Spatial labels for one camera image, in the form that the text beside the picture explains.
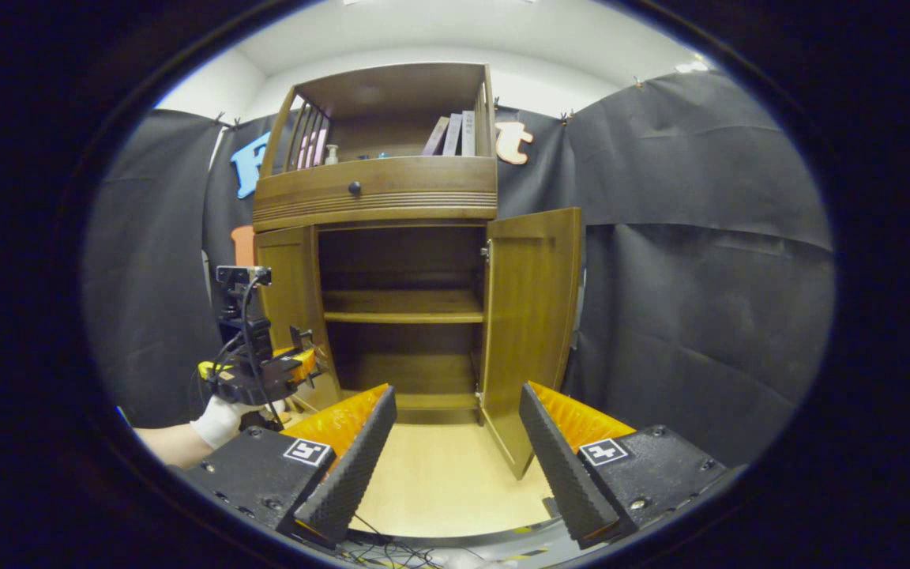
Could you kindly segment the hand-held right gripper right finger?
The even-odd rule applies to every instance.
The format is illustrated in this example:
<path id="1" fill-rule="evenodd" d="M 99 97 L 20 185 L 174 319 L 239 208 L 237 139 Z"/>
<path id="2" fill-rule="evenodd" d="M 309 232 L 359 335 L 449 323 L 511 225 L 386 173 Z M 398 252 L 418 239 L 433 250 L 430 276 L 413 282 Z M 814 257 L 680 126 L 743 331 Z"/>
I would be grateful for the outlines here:
<path id="1" fill-rule="evenodd" d="M 579 548 L 664 525 L 740 473 L 671 426 L 632 428 L 537 382 L 521 389 L 519 415 Z"/>

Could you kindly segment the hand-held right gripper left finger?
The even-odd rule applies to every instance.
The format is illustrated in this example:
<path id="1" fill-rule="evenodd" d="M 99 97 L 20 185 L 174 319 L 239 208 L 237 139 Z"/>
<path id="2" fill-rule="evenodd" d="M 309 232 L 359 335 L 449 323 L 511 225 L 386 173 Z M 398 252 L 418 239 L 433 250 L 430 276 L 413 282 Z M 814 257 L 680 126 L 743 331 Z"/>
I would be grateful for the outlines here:
<path id="1" fill-rule="evenodd" d="M 396 418 L 395 389 L 375 386 L 284 430 L 243 430 L 184 480 L 245 521 L 335 548 L 346 539 Z"/>

